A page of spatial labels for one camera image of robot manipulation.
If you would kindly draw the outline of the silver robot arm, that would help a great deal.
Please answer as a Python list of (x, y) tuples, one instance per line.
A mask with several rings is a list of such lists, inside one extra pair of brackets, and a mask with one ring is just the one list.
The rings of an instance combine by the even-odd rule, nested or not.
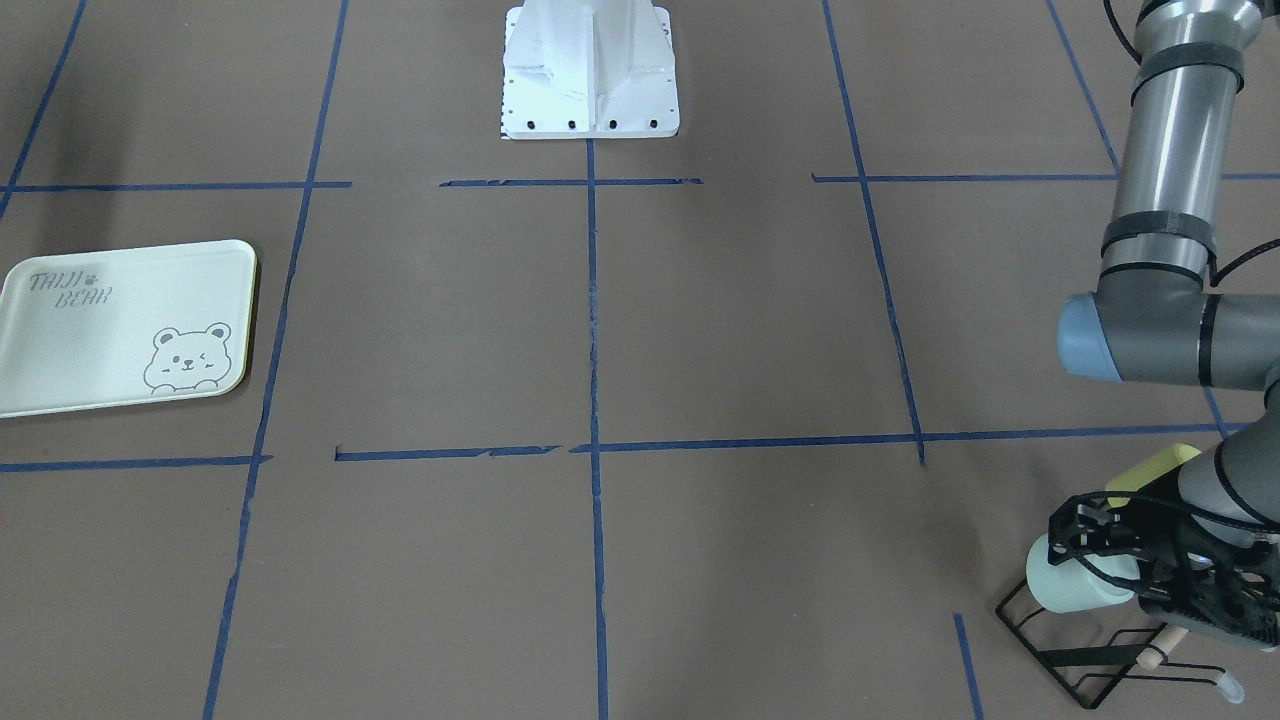
[(1244, 53), (1275, 1), (1147, 1), (1097, 288), (1059, 319), (1075, 375), (1260, 392), (1263, 415), (1137, 489), (1070, 498), (1048, 561), (1078, 561), (1164, 623), (1277, 650), (1277, 296), (1217, 293), (1213, 214)]

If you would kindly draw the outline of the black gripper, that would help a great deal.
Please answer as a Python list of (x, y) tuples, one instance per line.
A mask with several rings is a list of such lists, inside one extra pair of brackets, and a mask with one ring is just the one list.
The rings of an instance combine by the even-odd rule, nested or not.
[(1129, 527), (1119, 512), (1069, 500), (1050, 516), (1050, 546), (1134, 546), (1132, 553), (1070, 548), (1089, 583), (1137, 593), (1142, 611), (1247, 650), (1277, 650), (1277, 546), (1265, 525), (1138, 495)]

